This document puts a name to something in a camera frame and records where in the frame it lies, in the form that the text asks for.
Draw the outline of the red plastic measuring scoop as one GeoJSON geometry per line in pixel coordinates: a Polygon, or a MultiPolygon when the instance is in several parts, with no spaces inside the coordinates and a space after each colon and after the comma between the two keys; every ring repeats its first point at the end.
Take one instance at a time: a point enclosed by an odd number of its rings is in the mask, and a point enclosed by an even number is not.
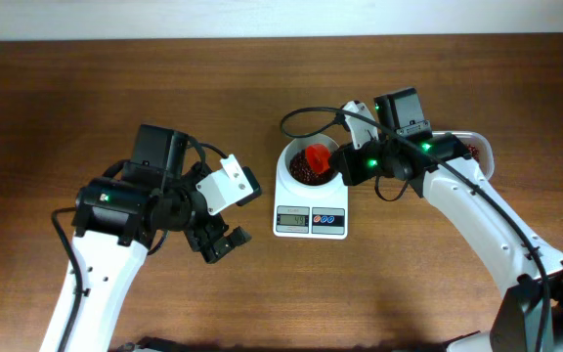
{"type": "Polygon", "coordinates": [[[330,169],[329,148],[323,144],[312,144],[305,149],[305,157],[311,170],[316,174],[323,174],[330,169]]]}

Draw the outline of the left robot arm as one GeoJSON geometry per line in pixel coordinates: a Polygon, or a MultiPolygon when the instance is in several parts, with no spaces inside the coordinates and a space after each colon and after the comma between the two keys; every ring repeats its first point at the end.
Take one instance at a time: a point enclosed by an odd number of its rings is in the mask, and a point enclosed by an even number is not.
{"type": "Polygon", "coordinates": [[[71,237],[53,211],[68,265],[42,350],[107,351],[130,286],[169,233],[183,233],[207,264],[250,241],[221,212],[260,197],[261,187],[232,154],[212,170],[206,148],[189,134],[143,124],[131,157],[78,192],[71,237]]]}

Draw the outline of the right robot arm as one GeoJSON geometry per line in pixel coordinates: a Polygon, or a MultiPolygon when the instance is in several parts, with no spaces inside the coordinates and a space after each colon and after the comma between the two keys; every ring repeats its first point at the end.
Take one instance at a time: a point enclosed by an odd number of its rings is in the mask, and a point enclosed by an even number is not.
{"type": "Polygon", "coordinates": [[[490,272],[502,297],[492,328],[449,351],[563,351],[563,253],[501,198],[464,142],[433,132],[417,92],[352,101],[335,110],[352,135],[329,160],[347,186],[396,178],[443,213],[490,272]]]}

